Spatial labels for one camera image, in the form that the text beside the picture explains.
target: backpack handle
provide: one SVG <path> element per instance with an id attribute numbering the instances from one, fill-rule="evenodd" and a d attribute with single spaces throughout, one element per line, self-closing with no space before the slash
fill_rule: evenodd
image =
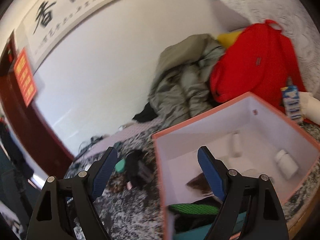
<path id="1" fill-rule="evenodd" d="M 276 25 L 278 25 L 278 26 L 279 26 L 279 28 L 280 28 L 280 30 L 275 29 L 275 28 L 273 28 L 273 27 L 271 26 L 271 27 L 272 27 L 273 29 L 275 29 L 276 31 L 280 31 L 280 32 L 282 32 L 282 30 L 283 30 L 283 29 L 282 29 L 282 27 L 280 26 L 280 24 L 279 24 L 279 23 L 277 23 L 277 22 L 276 22 L 276 21 L 274 21 L 274 20 L 267 19 L 267 20 L 265 20 L 265 21 L 264 21 L 264 23 L 265 23 L 265 24 L 268 24 L 268 25 L 270 25 L 270 24 L 276 24 Z"/>

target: red paper sign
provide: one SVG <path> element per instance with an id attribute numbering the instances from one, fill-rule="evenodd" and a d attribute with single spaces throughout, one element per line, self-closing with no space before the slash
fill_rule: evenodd
<path id="1" fill-rule="evenodd" d="M 28 107 L 37 92 L 33 80 L 30 64 L 25 49 L 23 48 L 13 67 L 14 74 L 23 96 L 24 103 Z"/>

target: cardboard box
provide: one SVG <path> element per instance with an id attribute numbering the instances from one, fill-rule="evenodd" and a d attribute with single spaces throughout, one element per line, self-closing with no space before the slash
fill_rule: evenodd
<path id="1" fill-rule="evenodd" d="M 232 158 L 232 135 L 239 132 L 242 156 Z M 320 146 L 283 113 L 252 93 L 245 93 L 221 106 L 153 135 L 158 167 L 164 239 L 172 239 L 174 217 L 166 206 L 192 203 L 204 198 L 186 183 L 202 170 L 197 151 L 207 146 L 228 169 L 240 173 L 257 170 L 272 177 L 281 203 L 290 199 L 319 159 Z M 284 149 L 299 166 L 286 180 L 274 160 Z"/>

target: green striped fabric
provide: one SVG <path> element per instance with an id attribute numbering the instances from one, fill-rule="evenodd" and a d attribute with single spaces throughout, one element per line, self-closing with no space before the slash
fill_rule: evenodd
<path id="1" fill-rule="evenodd" d="M 187 215 L 217 215 L 219 208 L 206 204 L 173 204 L 169 205 L 172 212 Z"/>

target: blue gripper pad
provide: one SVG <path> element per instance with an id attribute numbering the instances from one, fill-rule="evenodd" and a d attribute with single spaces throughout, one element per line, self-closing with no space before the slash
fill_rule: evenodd
<path id="1" fill-rule="evenodd" d="M 107 158 L 103 160 L 104 155 L 101 157 L 101 159 L 97 162 L 103 162 L 100 169 L 97 171 L 96 176 L 93 179 L 92 182 L 92 193 L 91 199 L 94 201 L 97 197 L 100 197 L 108 183 L 108 180 L 110 179 L 110 176 L 113 172 L 113 169 L 115 168 L 117 162 L 118 162 L 118 152 L 115 148 L 111 150 Z"/>
<path id="2" fill-rule="evenodd" d="M 213 163 L 207 156 L 206 152 L 202 148 L 199 148 L 198 150 L 198 163 L 210 185 L 212 193 L 221 201 L 224 201 L 226 198 L 226 194 L 223 190 L 222 179 L 215 169 Z"/>

